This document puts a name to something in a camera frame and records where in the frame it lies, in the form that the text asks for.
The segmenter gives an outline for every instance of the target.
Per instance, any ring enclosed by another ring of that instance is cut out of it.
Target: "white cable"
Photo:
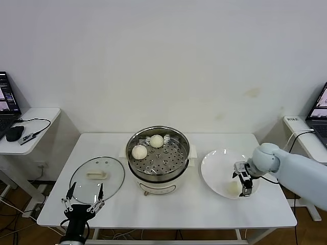
[[[131,230],[131,231],[126,232],[126,233],[123,233],[123,234],[118,233],[118,234],[116,234],[116,235],[113,237],[112,240],[115,240],[115,238],[117,238],[117,237],[124,236],[124,235],[127,235],[127,234],[129,234],[129,233],[132,233],[133,231],[135,231],[135,230]]]
[[[303,130],[299,130],[299,131],[295,131],[289,138],[288,138],[288,141],[286,143],[286,145],[284,146],[283,150],[286,149],[286,147],[288,146],[289,142],[291,141],[291,138],[297,134],[297,133],[300,133],[300,132],[313,132],[314,129],[303,129]]]
[[[31,226],[34,226],[34,225],[36,225],[36,223],[33,223],[33,224],[29,225],[29,226],[26,226],[26,227],[24,227],[24,228],[22,228],[22,229],[20,229],[20,230],[10,232],[10,233],[8,233],[8,234],[6,234],[6,235],[0,237],[0,239],[1,239],[1,238],[4,238],[4,237],[6,237],[6,236],[9,236],[9,235],[11,235],[11,234],[13,234],[13,233],[15,233],[15,232],[25,230],[25,229],[27,229],[27,228],[29,228],[29,227],[31,227]]]
[[[16,209],[17,211],[21,212],[22,214],[24,214],[23,211],[21,211],[20,209],[14,207],[14,206],[11,206],[10,204],[6,203],[4,200],[1,200],[1,199],[0,199],[0,201],[3,202],[4,204],[6,204],[7,206],[12,207],[12,208]],[[47,228],[49,228],[50,230],[53,230],[54,232],[56,232],[56,233],[58,233],[59,235],[63,236],[61,233],[59,233],[59,232],[56,231],[55,229],[52,229],[51,227],[47,227]]]
[[[101,234],[101,236],[106,237],[106,238],[110,238],[110,239],[112,239],[114,237],[114,236],[107,236],[107,235],[103,235],[103,234]]]

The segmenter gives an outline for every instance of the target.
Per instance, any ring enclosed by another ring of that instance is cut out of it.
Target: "wall stain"
[[[261,88],[252,88],[247,90],[243,95],[249,98],[257,98],[260,95]]]
[[[225,118],[225,116],[226,116],[226,113],[225,113],[225,112],[221,112],[221,113],[219,113],[219,114],[215,117],[215,120],[217,120],[217,121],[221,121],[221,120],[223,120],[223,119]]]
[[[281,106],[279,109],[279,114],[278,114],[277,119],[283,118],[284,116],[285,116],[285,107]]]

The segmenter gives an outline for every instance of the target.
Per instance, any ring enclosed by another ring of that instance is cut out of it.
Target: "laptop screen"
[[[327,119],[327,83],[325,84],[307,119]]]
[[[5,72],[0,71],[0,114],[20,113]]]

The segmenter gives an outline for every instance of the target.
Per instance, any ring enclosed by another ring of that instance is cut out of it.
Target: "cable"
[[[179,235],[180,235],[180,237],[182,238],[182,240],[184,240],[184,239],[183,239],[183,236],[182,236],[182,232],[181,232],[180,230],[178,230],[178,232],[179,232]]]
[[[40,204],[40,206],[42,206],[44,203],[45,203],[45,201],[46,201],[46,197],[44,197],[44,200],[43,200],[43,202]],[[27,212],[33,212],[33,211],[35,211],[35,209],[31,209],[31,210],[26,210],[26,211],[24,211],[24,213],[27,213]]]
[[[24,213],[24,212],[21,211],[20,209],[14,207],[14,206],[11,206],[10,204],[6,203],[5,201],[3,201],[3,200],[1,200],[1,199],[0,199],[0,201],[3,202],[4,204],[8,205],[9,207],[14,208],[14,209],[16,209],[17,211],[19,211],[19,212],[21,212],[21,213]],[[33,217],[31,217],[31,216],[30,216],[30,218],[31,218],[32,220],[34,220],[35,222],[37,222],[37,220],[36,220],[35,218],[33,218]],[[55,229],[53,229],[53,228],[51,228],[51,227],[47,227],[47,228],[49,228],[50,230],[53,230],[54,232],[56,232],[56,233],[58,233],[59,235],[63,236],[61,233],[59,233],[59,232],[56,231]]]
[[[289,153],[291,153],[291,151],[292,151],[292,149],[293,149],[293,146],[294,146],[294,144],[295,144],[297,138],[298,138],[299,136],[301,136],[302,134],[307,134],[307,133],[314,133],[314,131],[304,132],[304,133],[301,133],[301,134],[297,135],[297,136],[295,137],[293,143],[292,143],[292,146],[291,146],[290,150],[288,151]],[[295,218],[296,218],[296,194],[294,194],[294,216],[295,216]],[[298,241],[297,241],[297,229],[296,229],[296,227],[297,227],[297,224],[296,224],[296,226],[294,227],[294,231],[295,231],[295,241],[296,241],[296,245],[298,245]]]
[[[26,227],[24,227],[24,228],[21,228],[20,230],[13,231],[13,232],[10,232],[10,233],[8,233],[8,234],[6,234],[6,235],[4,235],[4,236],[1,236],[0,239],[1,239],[1,238],[4,238],[4,237],[6,237],[6,236],[9,236],[9,235],[11,235],[11,234],[13,234],[13,233],[15,233],[15,232],[22,231],[22,230],[25,230],[25,229],[27,229],[27,228],[30,228],[31,226],[34,226],[34,225],[36,225],[36,223],[33,223],[33,224],[29,225],[29,226],[26,226]]]
[[[114,236],[107,236],[107,235],[103,235],[103,234],[101,234],[101,236],[106,237],[106,238],[110,238],[111,240],[112,240],[113,237],[114,237]]]
[[[90,225],[88,224],[88,222],[86,222],[86,226],[87,226],[87,234],[85,240],[87,240],[88,236],[90,235]]]
[[[268,182],[270,182],[270,183],[272,183],[272,184],[275,184],[275,185],[278,185],[278,184],[279,184],[278,182],[273,182],[273,181],[268,180],[267,178],[265,178],[265,177],[263,177],[263,176],[260,176],[260,178],[263,178],[264,180],[266,180],[266,181],[268,181]]]
[[[294,139],[294,141],[293,141],[293,143],[292,143],[292,146],[291,146],[291,148],[290,148],[290,150],[289,150],[288,152],[291,153],[291,151],[292,151],[292,149],[293,149],[293,146],[295,145],[295,142],[296,142],[296,140],[297,140],[298,137],[300,137],[302,134],[308,134],[308,133],[315,133],[315,132],[314,132],[314,131],[308,131],[308,132],[304,132],[304,133],[301,133],[301,134],[297,135],[297,136],[295,137],[295,139]]]
[[[295,132],[294,132],[294,133],[293,133],[293,134],[288,138],[287,143],[286,143],[286,145],[284,146],[283,150],[286,149],[286,147],[288,146],[288,143],[291,141],[291,138],[293,137],[294,134],[297,134],[297,133],[299,133],[299,132],[307,132],[307,131],[309,131],[309,132],[313,132],[314,129],[303,129],[303,130],[295,131]]]
[[[14,205],[10,200],[8,200],[7,198],[5,198],[5,197],[1,197],[2,199],[5,199],[5,200],[7,200],[7,201],[9,201],[12,205]],[[0,233],[1,232],[3,232],[3,231],[5,231],[5,230],[9,230],[9,226],[16,220],[16,217],[18,216],[18,212],[16,211],[16,214],[15,215],[10,215],[10,216],[15,216],[15,218],[13,219],[13,220],[11,220],[10,222],[9,222],[9,224],[7,224],[4,228],[1,228],[1,230],[0,230]]]
[[[20,118],[20,119],[18,119],[18,120],[15,120],[14,122],[15,122],[15,123],[22,123],[22,122],[24,122],[24,121],[33,121],[33,120],[47,121],[47,122],[49,123],[45,128],[43,128],[43,129],[41,129],[41,130],[35,132],[35,133],[33,134],[33,136],[38,135],[39,133],[41,133],[43,130],[46,130],[46,129],[47,129],[48,127],[50,127],[50,125],[51,125],[51,121],[48,120],[48,119],[44,119],[44,118],[33,118],[33,119],[28,119],[28,120],[23,120],[22,118]]]
[[[129,232],[126,232],[126,233],[123,233],[123,234],[116,234],[114,237],[113,237],[113,239],[112,240],[115,240],[116,238],[118,238],[118,237],[120,237],[120,236],[124,236],[124,235],[127,235],[127,234],[129,234],[129,233],[132,233],[133,231],[136,231],[136,230],[131,230],[131,231],[129,231]]]
[[[39,166],[39,168],[41,168],[41,175],[39,177],[37,177],[35,180],[32,180],[30,182],[31,184],[43,177],[44,166]]]
[[[69,218],[64,219],[61,223],[60,223],[60,227],[63,228],[64,230],[66,230],[66,228],[64,226],[62,226],[63,224],[65,224],[67,221],[69,221]]]
[[[9,199],[7,199],[7,198],[5,198],[5,197],[2,197],[2,196],[0,196],[0,198],[2,198],[2,199],[5,199],[7,202],[9,202],[9,203],[11,203],[12,205],[14,205],[13,203],[12,203],[12,201],[10,201]],[[0,214],[0,216],[16,216],[18,213],[17,213],[17,211],[16,211],[16,214]]]
[[[14,237],[13,237],[13,240],[12,240],[13,245],[18,245],[18,240],[19,240],[18,232],[16,232],[16,226],[17,226],[18,219],[19,219],[19,215],[16,216],[16,221],[15,221],[15,224],[14,224],[15,233],[14,233]]]

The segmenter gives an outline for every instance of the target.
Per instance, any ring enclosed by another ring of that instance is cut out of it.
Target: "white plate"
[[[246,161],[248,158],[240,153],[229,149],[220,149],[207,154],[201,163],[201,173],[207,185],[219,195],[229,199],[243,199],[249,197],[239,197],[242,192],[242,185],[239,177],[232,178],[234,172],[234,163]],[[231,182],[237,181],[238,190],[240,193],[231,192]],[[258,187],[260,180],[253,180],[253,195]]]

